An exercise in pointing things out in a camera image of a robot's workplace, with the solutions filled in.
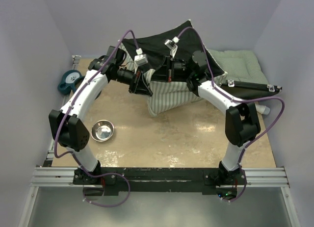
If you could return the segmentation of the green striped pet tent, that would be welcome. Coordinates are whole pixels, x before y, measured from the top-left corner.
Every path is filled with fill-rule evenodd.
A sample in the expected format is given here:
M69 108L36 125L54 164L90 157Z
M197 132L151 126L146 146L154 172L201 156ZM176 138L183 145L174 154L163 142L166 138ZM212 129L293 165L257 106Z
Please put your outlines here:
M206 50L193 30L191 20L157 35L135 41L124 39L119 48L126 52L127 67L132 71L136 46L147 55L150 65L149 69L144 70L144 77L153 93L147 98L151 116L156 117L170 109L201 100L189 91L186 83L191 74L187 63L192 54Z

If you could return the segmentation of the green checked cushion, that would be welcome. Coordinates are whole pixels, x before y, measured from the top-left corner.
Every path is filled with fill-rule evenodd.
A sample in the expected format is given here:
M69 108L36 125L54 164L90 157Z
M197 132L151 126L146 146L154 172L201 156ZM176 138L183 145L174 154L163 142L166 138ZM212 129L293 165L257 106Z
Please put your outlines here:
M220 80L234 80L239 82L268 84L256 55L250 50L209 50L218 66L225 72L221 77L215 78L215 82Z

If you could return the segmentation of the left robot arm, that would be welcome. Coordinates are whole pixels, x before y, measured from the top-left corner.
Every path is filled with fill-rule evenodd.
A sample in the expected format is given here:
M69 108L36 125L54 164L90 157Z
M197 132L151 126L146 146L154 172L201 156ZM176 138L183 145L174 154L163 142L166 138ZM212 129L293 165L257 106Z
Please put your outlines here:
M88 146L90 133L83 121L96 97L112 80L128 85L130 93L149 97L153 95L140 69L148 66L146 54L141 48L136 50L133 71L121 67L125 57L124 50L109 47L107 55L90 63L84 80L69 101L60 110L49 113L54 144L67 149L79 167L86 170L84 178L91 184L101 180L102 172L96 169L99 162Z

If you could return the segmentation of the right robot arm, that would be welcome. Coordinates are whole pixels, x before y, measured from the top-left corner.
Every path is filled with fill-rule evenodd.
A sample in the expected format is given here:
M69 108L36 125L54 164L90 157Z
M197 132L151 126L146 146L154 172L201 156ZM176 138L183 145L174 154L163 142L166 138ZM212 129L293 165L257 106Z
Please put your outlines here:
M187 61L165 56L152 79L160 82L186 82L190 92L207 100L224 114L225 135L229 142L219 164L218 177L224 184L234 181L235 171L240 169L246 146L261 131L255 104L221 89L214 82L207 54L200 50L195 51Z

